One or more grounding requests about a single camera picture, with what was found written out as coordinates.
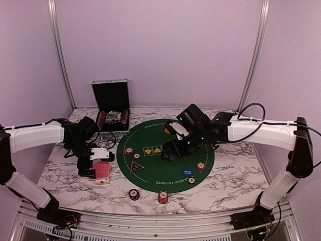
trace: marble table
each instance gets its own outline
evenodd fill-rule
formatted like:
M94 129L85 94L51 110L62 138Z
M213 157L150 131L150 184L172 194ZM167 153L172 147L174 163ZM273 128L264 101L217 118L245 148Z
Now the marble table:
M151 119L175 119L183 108L132 108L131 127ZM221 109L202 109L210 118ZM96 119L98 109L76 109L70 121L88 116ZM104 147L100 140L96 142ZM111 149L116 154L117 145ZM184 214L204 213L253 205L268 184L251 145L247 142L224 144L215 151L215 163L209 176L198 186L170 195L165 205L157 201L157 193L143 190L129 182L111 162L109 185L95 185L78 176L77 158L64 159L66 150L56 145L38 184L51 192L61 207L117 214ZM136 188L139 201L132 201L128 191Z

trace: black triangle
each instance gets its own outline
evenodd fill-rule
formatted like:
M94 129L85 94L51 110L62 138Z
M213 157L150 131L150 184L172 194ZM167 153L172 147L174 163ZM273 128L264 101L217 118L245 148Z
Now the black triangle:
M130 173L133 173L133 172L137 172L141 169L144 169L145 167L143 167L142 165L132 161L131 162L131 169L130 169Z

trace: green poker mat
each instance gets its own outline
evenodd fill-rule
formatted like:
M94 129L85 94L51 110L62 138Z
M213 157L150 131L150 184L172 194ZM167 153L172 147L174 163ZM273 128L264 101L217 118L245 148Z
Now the green poker mat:
M151 192L177 193L191 189L210 174L214 165L214 151L209 145L204 145L199 153L178 158L174 162L162 160L163 144L176 138L176 135L165 132L167 121L171 120L155 119L136 125L120 140L117 148L117 161L124 176L136 186ZM124 153L127 148L133 148L131 155ZM141 158L134 160L135 153L139 153ZM197 169L199 162L206 164L205 171ZM136 168L136 164L144 168L131 173L132 164ZM187 182L187 177L182 173L184 168L193 170L196 184Z

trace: white wall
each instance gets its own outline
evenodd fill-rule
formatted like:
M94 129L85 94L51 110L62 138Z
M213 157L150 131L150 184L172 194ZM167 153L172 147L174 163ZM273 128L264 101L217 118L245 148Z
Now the white wall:
M0 1L0 123L69 117L51 31L48 1ZM13 155L14 166L37 182L52 146ZM0 240L8 240L20 199L0 186Z
M92 80L128 77L132 105L236 108L262 1L57 0L77 106Z
M271 1L266 38L248 103L266 107L267 119L302 116L321 130L321 1ZM321 160L321 138L311 133L314 162ZM267 146L258 151L273 177L287 163L287 152ZM301 180L289 200L303 241L320 240L321 167Z

